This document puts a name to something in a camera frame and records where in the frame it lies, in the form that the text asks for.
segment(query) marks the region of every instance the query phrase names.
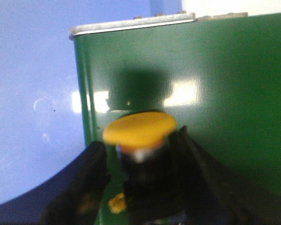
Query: yellow cap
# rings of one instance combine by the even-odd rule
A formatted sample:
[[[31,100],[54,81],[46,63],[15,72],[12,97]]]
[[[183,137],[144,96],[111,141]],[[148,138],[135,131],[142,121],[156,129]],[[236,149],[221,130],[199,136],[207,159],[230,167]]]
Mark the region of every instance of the yellow cap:
[[[103,140],[125,152],[159,145],[176,129],[173,116],[163,112],[141,112],[122,117],[103,131]]]

